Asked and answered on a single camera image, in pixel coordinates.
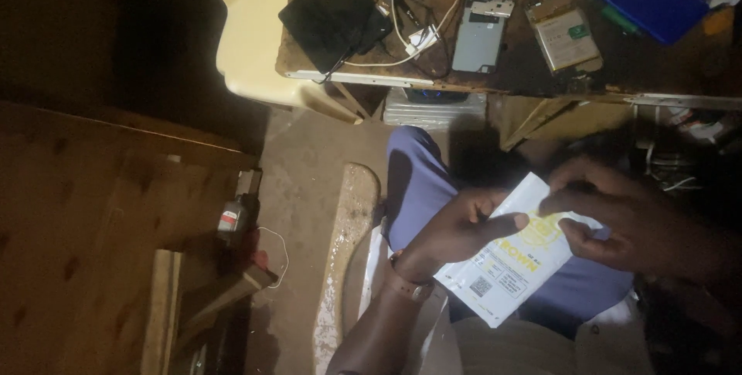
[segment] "wooden table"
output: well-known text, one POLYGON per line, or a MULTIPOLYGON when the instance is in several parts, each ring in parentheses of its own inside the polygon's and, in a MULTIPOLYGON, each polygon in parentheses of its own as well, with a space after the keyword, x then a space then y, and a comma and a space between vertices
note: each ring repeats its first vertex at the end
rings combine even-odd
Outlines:
MULTIPOLYGON (((453 0, 407 0, 419 19, 440 20, 453 0)), ((742 65, 740 52, 732 48, 732 29, 707 36, 701 24, 673 46, 653 38, 622 34, 586 0, 576 0, 589 19, 594 39, 604 59, 587 91, 570 90, 566 82, 552 77, 539 45, 520 5, 507 21, 503 51, 494 73, 449 70, 461 20, 461 5, 442 30, 444 46, 437 44, 413 63, 384 67, 342 66, 332 75, 334 82, 420 87, 465 92, 529 95, 566 100, 636 102, 687 107, 742 109, 742 65)), ((416 29, 406 19, 402 35, 416 29)), ((388 63, 406 57, 394 33, 385 39, 389 53, 375 48, 355 63, 388 63)), ((276 71, 292 78, 322 79, 293 38, 283 31, 276 71)))

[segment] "hand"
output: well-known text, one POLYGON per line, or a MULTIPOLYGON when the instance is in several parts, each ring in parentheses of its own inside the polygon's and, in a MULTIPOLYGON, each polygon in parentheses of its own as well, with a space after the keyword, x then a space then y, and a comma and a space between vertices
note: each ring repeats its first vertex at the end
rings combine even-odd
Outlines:
POLYGON ((493 189, 466 189, 449 201, 404 249, 395 270, 410 282, 428 281, 444 264, 465 261, 492 240, 514 235, 528 215, 510 213, 488 220, 507 197, 493 189))
POLYGON ((615 269, 700 283, 735 266, 739 250, 730 237, 705 227, 659 191, 594 160, 567 161, 552 173, 549 185, 551 194, 541 202, 540 215, 574 211, 612 231, 607 240, 598 240, 585 224, 560 220, 575 256, 615 269), (574 183, 591 189, 576 189, 574 183))

